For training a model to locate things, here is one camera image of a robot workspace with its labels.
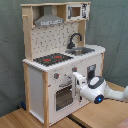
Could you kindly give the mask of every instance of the sink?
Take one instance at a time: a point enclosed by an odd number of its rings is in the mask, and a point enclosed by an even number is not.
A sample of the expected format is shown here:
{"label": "sink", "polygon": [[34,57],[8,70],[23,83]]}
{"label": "sink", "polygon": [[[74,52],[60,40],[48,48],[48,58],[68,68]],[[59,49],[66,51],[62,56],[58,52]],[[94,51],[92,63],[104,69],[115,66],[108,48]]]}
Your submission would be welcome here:
{"label": "sink", "polygon": [[77,47],[77,48],[73,48],[73,49],[68,49],[68,50],[65,51],[65,53],[72,54],[72,55],[75,55],[75,56],[79,56],[79,55],[84,55],[84,54],[94,52],[94,51],[95,50],[91,49],[91,48]]}

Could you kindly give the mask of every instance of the knob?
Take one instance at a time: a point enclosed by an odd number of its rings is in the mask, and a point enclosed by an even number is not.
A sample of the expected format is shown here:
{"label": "knob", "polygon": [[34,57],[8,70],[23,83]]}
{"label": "knob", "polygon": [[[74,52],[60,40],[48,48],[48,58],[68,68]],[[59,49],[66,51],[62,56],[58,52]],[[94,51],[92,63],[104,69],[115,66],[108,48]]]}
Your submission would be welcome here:
{"label": "knob", "polygon": [[73,71],[73,72],[77,72],[77,67],[73,67],[73,68],[72,68],[72,71]]}
{"label": "knob", "polygon": [[55,73],[55,74],[54,74],[54,78],[55,78],[55,79],[58,79],[58,78],[59,78],[59,74],[58,74],[58,73]]}

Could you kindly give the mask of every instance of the stove top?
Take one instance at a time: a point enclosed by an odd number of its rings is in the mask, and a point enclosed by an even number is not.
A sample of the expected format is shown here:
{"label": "stove top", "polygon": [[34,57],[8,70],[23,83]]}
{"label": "stove top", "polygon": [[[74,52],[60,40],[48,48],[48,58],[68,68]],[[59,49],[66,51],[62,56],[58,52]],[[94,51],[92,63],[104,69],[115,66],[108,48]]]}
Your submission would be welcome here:
{"label": "stove top", "polygon": [[61,53],[54,53],[51,55],[36,58],[33,61],[48,67],[48,66],[51,66],[56,63],[60,63],[60,62],[63,62],[69,59],[73,59],[73,57],[70,57],[70,56],[67,56]]}

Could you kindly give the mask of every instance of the pegboard backsplash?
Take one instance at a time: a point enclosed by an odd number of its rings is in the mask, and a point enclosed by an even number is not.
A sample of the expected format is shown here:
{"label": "pegboard backsplash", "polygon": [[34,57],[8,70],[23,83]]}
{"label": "pegboard backsplash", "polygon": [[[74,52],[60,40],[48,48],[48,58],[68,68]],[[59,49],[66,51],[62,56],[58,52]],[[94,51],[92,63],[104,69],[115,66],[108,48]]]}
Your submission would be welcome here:
{"label": "pegboard backsplash", "polygon": [[[33,58],[64,51],[73,33],[78,33],[79,22],[35,27],[31,31]],[[73,38],[78,46],[78,36]]]}

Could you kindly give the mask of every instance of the faucet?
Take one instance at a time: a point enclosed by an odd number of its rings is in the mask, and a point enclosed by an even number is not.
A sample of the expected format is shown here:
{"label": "faucet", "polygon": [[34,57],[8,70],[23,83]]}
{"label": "faucet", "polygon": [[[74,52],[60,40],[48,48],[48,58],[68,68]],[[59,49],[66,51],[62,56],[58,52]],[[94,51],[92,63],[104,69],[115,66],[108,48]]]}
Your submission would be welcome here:
{"label": "faucet", "polygon": [[73,47],[75,47],[75,44],[73,44],[72,39],[75,35],[79,35],[80,36],[80,41],[82,41],[82,35],[80,33],[74,33],[71,38],[70,38],[70,43],[68,44],[67,48],[68,49],[72,49]]}

